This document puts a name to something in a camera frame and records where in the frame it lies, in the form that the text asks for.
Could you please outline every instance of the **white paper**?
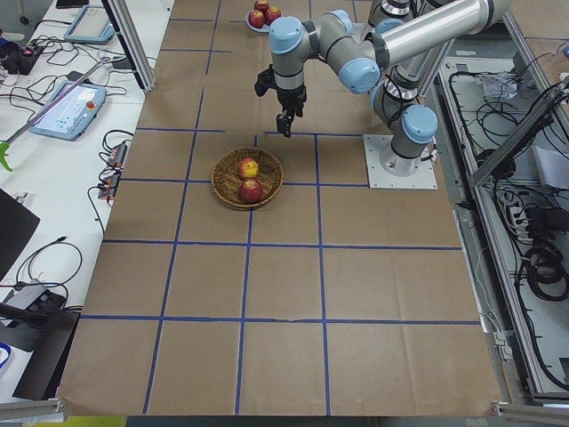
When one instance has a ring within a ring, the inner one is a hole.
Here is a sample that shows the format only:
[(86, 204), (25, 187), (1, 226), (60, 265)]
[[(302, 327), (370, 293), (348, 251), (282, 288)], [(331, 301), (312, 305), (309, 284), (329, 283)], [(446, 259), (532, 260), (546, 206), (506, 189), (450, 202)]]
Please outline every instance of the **white paper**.
[(533, 155), (542, 186), (569, 189), (569, 154), (533, 147)]

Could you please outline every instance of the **white table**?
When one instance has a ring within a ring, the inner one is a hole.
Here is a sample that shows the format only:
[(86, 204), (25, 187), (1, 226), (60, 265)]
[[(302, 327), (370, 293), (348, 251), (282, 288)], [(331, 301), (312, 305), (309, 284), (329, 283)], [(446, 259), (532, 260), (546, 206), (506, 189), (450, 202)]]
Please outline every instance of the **white table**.
[[(157, 58), (173, 1), (127, 0), (136, 27), (144, 28), (143, 31), (139, 30), (139, 36), (149, 57)], [(45, 19), (73, 20), (77, 10), (58, 10), (54, 4), (55, 2), (46, 13)], [(61, 37), (65, 30), (60, 24), (45, 23), (40, 25), (34, 36), (46, 34)], [(116, 37), (102, 47), (113, 52), (122, 51)], [(57, 59), (59, 58), (65, 60), (63, 54)], [(40, 58), (30, 76), (21, 77), (18, 85), (29, 85), (42, 76), (67, 74), (71, 70), (84, 73), (93, 64), (93, 59), (84, 53), (66, 67), (49, 65), (45, 58)], [(103, 83), (107, 73), (107, 69), (100, 69), (91, 80), (94, 83)], [(17, 267), (38, 247), (60, 236), (67, 236), (68, 242), (77, 245), (84, 256), (81, 270), (67, 283), (68, 305), (83, 304), (102, 240), (100, 226), (94, 220), (94, 211), (86, 195), (87, 189), (97, 184), (99, 172), (104, 167), (97, 153), (101, 150), (102, 137), (108, 130), (134, 131), (144, 102), (144, 93), (137, 86), (133, 75), (114, 74), (109, 84), (125, 87), (128, 94), (107, 97), (98, 116), (77, 141), (25, 133), (8, 150), (8, 163), (14, 172), (8, 173), (3, 168), (0, 169), (0, 187), (10, 194), (29, 193), (31, 199), (25, 206), (41, 221), (3, 283), (14, 283)], [(3, 88), (0, 93), (7, 91), (8, 89)], [(8, 101), (0, 101), (0, 138), (8, 138), (27, 118), (28, 113), (24, 110), (11, 107)], [(126, 135), (110, 135), (109, 144), (115, 145), (124, 138)], [(92, 194), (101, 219), (106, 224), (110, 207), (96, 200), (95, 190)], [(44, 274), (40, 278), (45, 280), (65, 280), (74, 271), (76, 263), (77, 255), (68, 246), (50, 248), (37, 259), (34, 272), (43, 271)], [(0, 289), (0, 299), (4, 299), (8, 291), (5, 288)], [(0, 371), (0, 403), (17, 400), (12, 394), (30, 356), (31, 353), (12, 349), (12, 357)]]

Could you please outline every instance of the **light blue device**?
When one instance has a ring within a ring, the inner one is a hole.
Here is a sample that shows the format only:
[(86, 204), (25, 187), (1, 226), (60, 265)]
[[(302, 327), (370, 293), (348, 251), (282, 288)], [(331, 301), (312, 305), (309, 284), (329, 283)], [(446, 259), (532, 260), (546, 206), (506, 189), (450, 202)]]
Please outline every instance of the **light blue device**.
[[(69, 80), (63, 82), (47, 104), (53, 101), (67, 85), (72, 84), (73, 82)], [(106, 96), (107, 91), (104, 87), (83, 83), (74, 88), (49, 113), (34, 123), (29, 131), (38, 135), (74, 141), (97, 116)]]
[(83, 6), (63, 40), (78, 43), (106, 44), (115, 34), (103, 6)]

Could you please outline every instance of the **robotic arm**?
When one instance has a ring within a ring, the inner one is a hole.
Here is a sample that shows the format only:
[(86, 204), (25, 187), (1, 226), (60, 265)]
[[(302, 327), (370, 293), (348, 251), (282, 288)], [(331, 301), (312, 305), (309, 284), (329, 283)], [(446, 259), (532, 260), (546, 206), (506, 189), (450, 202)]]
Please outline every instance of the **robotic arm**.
[[(255, 92), (263, 96), (268, 89), (276, 90), (283, 107), (276, 127), (290, 138), (293, 120), (302, 117), (307, 100), (304, 62), (326, 62), (352, 93), (371, 91), (374, 112), (394, 133), (396, 157), (412, 163), (437, 129), (430, 109), (412, 105), (425, 69), (437, 57), (433, 48), (491, 26), (510, 4), (511, 0), (426, 0), (426, 13), (405, 22), (409, 0), (373, 0), (363, 40), (355, 38), (344, 11), (305, 22), (279, 18), (269, 31), (273, 64), (259, 74)], [(388, 68), (393, 68), (392, 77), (380, 82)], [(410, 166), (407, 162), (404, 169)]]

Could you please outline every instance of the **blue tape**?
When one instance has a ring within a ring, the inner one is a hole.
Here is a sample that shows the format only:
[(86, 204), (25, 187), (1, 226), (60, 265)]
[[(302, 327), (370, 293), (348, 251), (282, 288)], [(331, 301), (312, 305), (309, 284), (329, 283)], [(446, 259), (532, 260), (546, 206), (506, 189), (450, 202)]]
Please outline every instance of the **blue tape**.
[(0, 342), (0, 349), (4, 350), (0, 351), (0, 355), (6, 354), (5, 359), (0, 356), (0, 369), (2, 369), (12, 354), (12, 348), (8, 344)]

